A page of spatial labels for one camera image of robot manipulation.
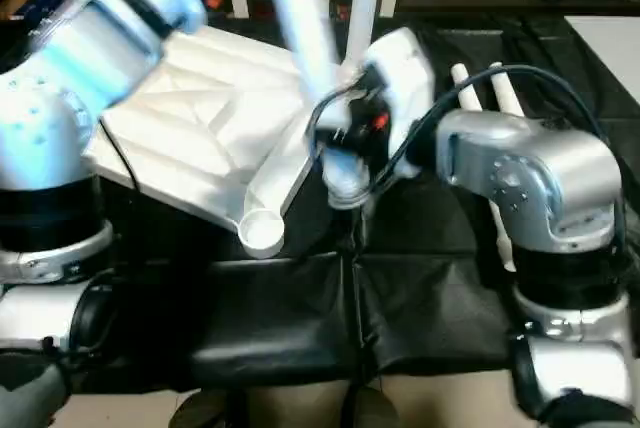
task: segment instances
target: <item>black cable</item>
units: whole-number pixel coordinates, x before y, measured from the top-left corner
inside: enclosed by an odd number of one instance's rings
[[[130,249],[129,249],[128,258],[129,258],[129,263],[131,265],[137,265],[141,267],[145,262],[144,257],[139,253],[139,246],[136,246],[136,244],[133,241],[131,241],[133,237],[139,236],[140,234],[140,230],[138,230],[135,226],[138,220],[138,203],[142,195],[140,182],[138,181],[136,172],[134,171],[133,167],[129,163],[129,160],[127,159],[127,155],[125,155],[124,151],[122,150],[122,147],[120,146],[120,143],[118,143],[118,140],[113,135],[113,133],[111,132],[111,130],[109,129],[109,127],[107,126],[103,118],[100,119],[100,127],[102,128],[102,131],[107,137],[107,140],[109,140],[109,143],[113,147],[114,151],[118,155],[118,158],[120,158],[120,161],[122,162],[125,169],[127,170],[129,178],[131,179],[131,184],[133,185],[134,196],[130,200],[130,203],[131,203],[131,213],[130,213],[130,222],[129,222]]]
[[[118,155],[118,158],[120,158],[120,161],[122,162],[125,169],[127,170],[127,174],[131,179],[131,184],[133,185],[133,189],[137,194],[142,193],[142,190],[140,189],[140,183],[138,182],[138,177],[136,176],[135,171],[133,171],[133,167],[129,163],[129,160],[127,159],[127,155],[124,154],[124,151],[122,151],[122,147],[120,146],[120,143],[118,143],[118,140],[113,135],[113,133],[111,133],[111,130],[109,129],[104,119],[102,118],[100,118],[100,127],[102,128],[102,131],[107,137],[107,140],[109,140],[109,143],[113,147],[114,151]]]
[[[316,107],[311,112],[309,123],[307,123],[307,136],[309,137],[309,140],[311,142],[310,157],[312,161],[315,160],[317,156],[316,151],[318,142],[316,140],[316,125],[318,124],[318,120],[322,116],[322,113],[324,113],[324,110],[327,108],[327,106],[329,106],[329,104],[331,104],[331,102],[341,96],[346,95],[350,91],[357,89],[362,79],[363,78],[361,77],[351,85],[345,86],[344,88],[340,88],[332,93],[329,93],[322,101],[320,101],[320,103],[316,105]]]

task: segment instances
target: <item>white plastic part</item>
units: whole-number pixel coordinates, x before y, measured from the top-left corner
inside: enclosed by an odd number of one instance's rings
[[[502,66],[499,61],[492,63],[491,68]],[[502,113],[508,113],[515,116],[524,116],[522,106],[518,101],[518,96],[513,89],[509,75],[506,73],[499,73],[491,77],[491,84],[493,90],[496,92],[496,99],[498,100],[498,106]]]
[[[287,50],[206,27],[174,35],[162,64],[104,117],[146,195],[246,231],[266,217],[260,210],[282,220],[309,171],[300,86]],[[100,131],[87,154],[101,175],[131,186]],[[275,236],[246,241],[251,256],[282,246]]]
[[[345,63],[357,66],[371,44],[377,0],[353,0]]]
[[[469,72],[467,71],[466,66],[464,66],[462,63],[458,63],[451,68],[451,76],[455,83],[461,83],[469,78]],[[476,90],[473,88],[473,86],[469,86],[462,90],[458,94],[458,101],[460,101],[460,107],[463,110],[482,111],[482,105],[480,104],[480,100],[478,99],[478,95],[476,94]],[[502,217],[500,216],[500,208],[498,208],[498,205],[496,205],[493,201],[489,201],[489,207],[491,208],[493,221],[496,224],[496,246],[498,248],[500,259],[502,260],[502,265],[507,271],[515,272],[516,268],[513,264],[513,249],[511,246],[511,240],[509,239],[507,231],[504,228],[504,223],[502,222]]]
[[[284,221],[271,210],[252,210],[240,221],[238,238],[249,256],[271,258],[280,252],[284,244]]]
[[[365,52],[363,65],[371,64],[385,82],[383,96],[391,111],[389,157],[406,140],[413,123],[433,105],[435,75],[415,35],[400,28],[376,40]],[[413,178],[420,169],[402,157],[394,172]]]
[[[294,52],[309,101],[313,106],[336,90],[339,82],[336,45],[329,30],[323,0],[275,0],[280,26],[288,47]],[[319,126],[348,128],[351,115],[344,99],[338,98],[324,110]],[[323,179],[332,198],[354,198],[364,192],[368,173],[355,155],[339,150],[322,152]]]

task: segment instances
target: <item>white cylinder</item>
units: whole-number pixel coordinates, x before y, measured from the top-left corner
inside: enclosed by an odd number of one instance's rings
[[[467,67],[462,63],[453,65],[451,68],[451,77],[453,78],[454,83],[462,83],[464,80],[469,78]],[[473,88],[473,85],[466,87],[458,93],[458,100],[460,101],[460,107],[463,110],[482,111],[482,105],[480,104],[480,100],[478,99],[478,95],[476,94],[476,90]]]
[[[491,64],[491,68],[499,66],[502,66],[502,63],[499,61]],[[496,99],[498,100],[498,106],[502,113],[524,116],[520,101],[518,101],[511,80],[509,80],[509,76],[506,73],[493,75],[491,77],[491,84],[493,85],[493,90],[496,92]]]
[[[345,62],[357,65],[371,44],[377,0],[353,0]]]

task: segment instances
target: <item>black cloth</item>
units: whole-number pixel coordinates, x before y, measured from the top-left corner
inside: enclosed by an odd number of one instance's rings
[[[457,62],[470,72],[494,61],[526,62],[566,77],[622,156],[629,208],[638,211],[640,107],[563,19],[397,19],[377,23],[374,35],[400,26],[424,43],[439,92],[451,85]],[[274,23],[218,27],[282,45]],[[346,26],[335,31],[344,52]],[[571,109],[547,85],[512,81],[529,116],[561,123]],[[477,91],[485,109],[496,109],[488,86]],[[314,170],[285,216],[284,249],[267,261],[249,260],[234,234],[147,198],[132,223],[131,192],[108,182],[103,190],[122,235],[119,269],[135,280],[137,297],[121,358],[89,376],[85,391],[366,381],[507,366],[511,280],[488,205],[431,174],[398,183],[362,223],[328,208]],[[633,210],[628,222],[635,248]],[[140,257],[144,268],[126,263]]]

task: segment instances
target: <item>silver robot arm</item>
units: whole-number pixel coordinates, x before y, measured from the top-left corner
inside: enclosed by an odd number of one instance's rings
[[[456,110],[436,133],[448,184],[494,201],[514,245],[523,330],[511,340],[519,406],[552,426],[631,423],[628,296],[612,276],[621,177],[607,145],[502,113]]]

